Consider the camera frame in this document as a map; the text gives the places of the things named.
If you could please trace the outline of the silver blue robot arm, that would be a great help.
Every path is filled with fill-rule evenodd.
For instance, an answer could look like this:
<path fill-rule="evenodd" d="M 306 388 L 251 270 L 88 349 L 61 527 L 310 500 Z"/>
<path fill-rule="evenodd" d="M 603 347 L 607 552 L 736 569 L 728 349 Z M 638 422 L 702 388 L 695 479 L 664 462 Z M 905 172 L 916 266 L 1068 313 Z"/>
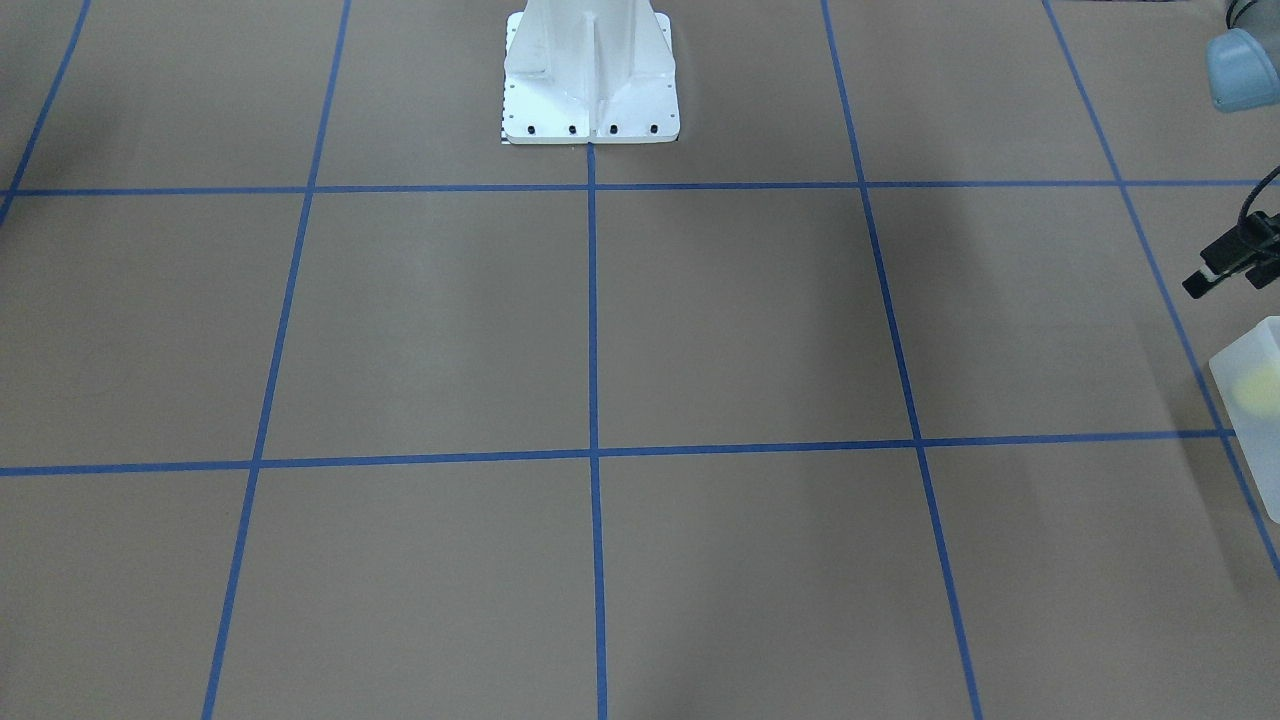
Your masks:
<path fill-rule="evenodd" d="M 1279 3 L 1229 1 L 1225 32 L 1212 38 L 1204 59 L 1213 108 L 1224 114 L 1276 106 L 1279 101 Z M 1258 197 L 1277 183 L 1274 168 L 1243 200 L 1228 229 L 1199 252 L 1201 265 L 1181 287 L 1202 299 L 1242 275 L 1256 290 L 1279 275 L 1279 219 L 1257 209 Z"/>

